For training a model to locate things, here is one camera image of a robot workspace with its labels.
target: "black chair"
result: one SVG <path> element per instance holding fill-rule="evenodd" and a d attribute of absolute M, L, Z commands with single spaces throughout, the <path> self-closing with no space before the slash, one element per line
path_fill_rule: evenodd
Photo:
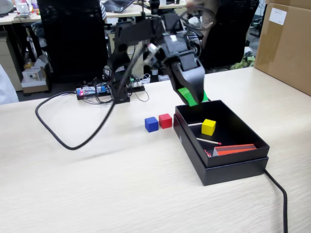
<path fill-rule="evenodd" d="M 38 0 L 53 81 L 101 77 L 108 53 L 98 0 Z"/>
<path fill-rule="evenodd" d="M 259 0 L 220 0 L 200 59 L 205 69 L 229 66 L 242 60 L 246 34 Z"/>

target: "red box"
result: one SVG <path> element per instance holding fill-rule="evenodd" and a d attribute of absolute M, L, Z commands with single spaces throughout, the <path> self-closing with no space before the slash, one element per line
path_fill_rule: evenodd
<path fill-rule="evenodd" d="M 159 115 L 159 125 L 166 129 L 172 127 L 172 118 L 169 114 Z"/>

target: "laptop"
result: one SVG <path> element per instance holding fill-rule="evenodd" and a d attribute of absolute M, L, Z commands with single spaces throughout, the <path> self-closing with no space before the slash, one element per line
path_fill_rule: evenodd
<path fill-rule="evenodd" d="M 121 13 L 133 2 L 134 0 L 107 0 L 104 7 L 107 12 Z"/>

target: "table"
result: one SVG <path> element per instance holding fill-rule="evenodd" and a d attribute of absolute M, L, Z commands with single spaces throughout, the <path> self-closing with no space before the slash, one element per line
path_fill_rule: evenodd
<path fill-rule="evenodd" d="M 172 116 L 182 103 L 168 81 L 145 88 L 148 102 L 132 95 L 117 105 L 77 151 L 37 120 L 42 100 L 0 106 L 0 232 L 282 232 L 283 196 L 267 176 L 202 186 L 173 128 L 145 130 L 145 118 Z M 205 90 L 270 145 L 267 170 L 287 191 L 289 232 L 309 232 L 311 97 L 255 68 L 208 74 Z M 39 112 L 75 146 L 108 107 L 62 96 Z"/>
<path fill-rule="evenodd" d="M 107 18 L 123 18 L 123 17 L 137 17 L 140 16 L 142 11 L 141 6 L 139 5 L 130 5 L 126 8 L 122 13 L 113 13 L 113 12 L 106 12 Z M 151 15 L 151 11 L 144 8 L 144 12 L 147 16 Z M 14 19 L 17 16 L 17 13 L 9 13 L 8 16 L 0 18 L 0 25 L 9 25 L 12 23 L 33 23 L 41 21 L 41 16 L 37 14 L 30 14 L 30 18 L 26 19 Z"/>
<path fill-rule="evenodd" d="M 146 6 L 150 6 L 150 3 L 144 2 L 144 4 Z M 186 2 L 181 2 L 179 4 L 168 4 L 168 5 L 160 5 L 159 9 L 174 9 L 174 8 L 182 8 L 182 7 L 186 7 L 187 3 Z"/>

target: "floor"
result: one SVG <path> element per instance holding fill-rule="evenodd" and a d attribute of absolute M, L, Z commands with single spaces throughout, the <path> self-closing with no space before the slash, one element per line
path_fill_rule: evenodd
<path fill-rule="evenodd" d="M 250 42 L 250 48 L 253 50 L 254 55 L 256 55 L 259 44 L 259 37 L 253 36 L 250 33 L 258 34 L 258 32 L 255 31 L 254 29 L 250 29 L 249 35 L 247 37 L 247 40 Z M 129 48 L 129 54 L 131 53 L 133 53 L 133 49 Z M 137 74 L 137 76 L 143 75 L 142 58 L 138 60 L 138 64 L 134 67 L 133 71 L 135 74 Z M 39 92 L 33 93 L 30 96 L 24 96 L 24 93 L 22 91 L 18 91 L 17 96 L 19 101 L 36 100 L 48 98 L 64 91 L 75 91 L 75 89 L 76 89 L 75 83 L 66 83 L 66 84 L 53 83 L 50 93 Z"/>

